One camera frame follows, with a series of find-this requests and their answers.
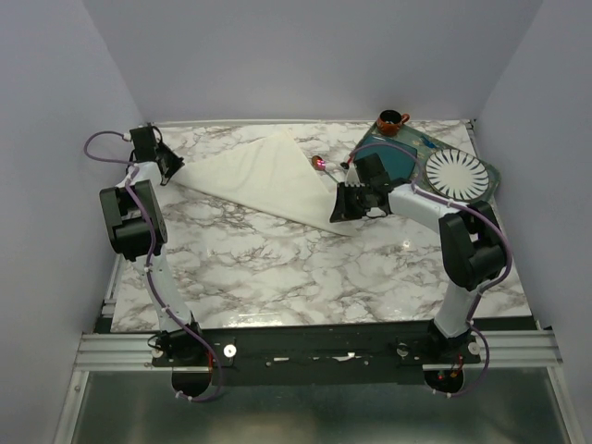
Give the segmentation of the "white cloth napkin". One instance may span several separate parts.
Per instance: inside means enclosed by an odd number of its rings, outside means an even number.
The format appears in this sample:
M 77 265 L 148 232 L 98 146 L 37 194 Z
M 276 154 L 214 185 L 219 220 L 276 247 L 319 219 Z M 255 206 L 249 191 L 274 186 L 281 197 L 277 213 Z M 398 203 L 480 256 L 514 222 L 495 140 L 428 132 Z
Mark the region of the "white cloth napkin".
M 329 222 L 337 190 L 320 179 L 287 131 L 188 163 L 173 180 L 271 216 L 341 236 L 357 235 L 348 222 Z

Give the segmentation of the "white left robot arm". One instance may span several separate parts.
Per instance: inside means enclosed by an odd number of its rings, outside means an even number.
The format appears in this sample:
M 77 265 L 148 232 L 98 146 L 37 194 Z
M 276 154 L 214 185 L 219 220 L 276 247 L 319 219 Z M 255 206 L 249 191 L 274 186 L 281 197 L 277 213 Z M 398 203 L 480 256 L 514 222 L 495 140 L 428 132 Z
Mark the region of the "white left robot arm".
M 148 341 L 154 358 L 170 365 L 205 362 L 210 353 L 200 338 L 201 329 L 168 265 L 167 227 L 154 190 L 179 172 L 183 158 L 152 124 L 121 138 L 133 145 L 126 176 L 99 192 L 108 239 L 139 275 L 154 305 L 159 332 Z

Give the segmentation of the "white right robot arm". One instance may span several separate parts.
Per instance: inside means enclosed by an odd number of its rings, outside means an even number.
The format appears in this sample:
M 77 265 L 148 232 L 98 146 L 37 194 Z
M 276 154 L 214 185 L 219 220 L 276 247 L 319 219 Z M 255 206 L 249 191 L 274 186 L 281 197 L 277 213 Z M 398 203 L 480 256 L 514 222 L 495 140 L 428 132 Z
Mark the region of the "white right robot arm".
M 354 175 L 337 184 L 331 223 L 363 218 L 404 216 L 439 235 L 449 278 L 443 303 L 430 322 L 427 355 L 447 362 L 470 334 L 483 294 L 503 280 L 512 255 L 491 206 L 478 201 L 461 204 L 422 190 L 416 181 L 391 179 L 378 154 L 354 162 Z

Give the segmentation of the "iridescent rainbow spoon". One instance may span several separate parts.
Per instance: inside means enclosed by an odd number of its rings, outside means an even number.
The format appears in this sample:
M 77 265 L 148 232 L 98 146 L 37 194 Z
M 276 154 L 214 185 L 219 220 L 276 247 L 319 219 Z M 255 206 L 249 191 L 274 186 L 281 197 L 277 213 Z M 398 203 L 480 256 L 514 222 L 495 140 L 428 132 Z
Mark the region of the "iridescent rainbow spoon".
M 327 169 L 327 162 L 319 155 L 313 155 L 311 157 L 311 166 L 315 171 L 323 173 L 335 183 L 341 183 L 344 181 L 344 179 L 339 179 Z

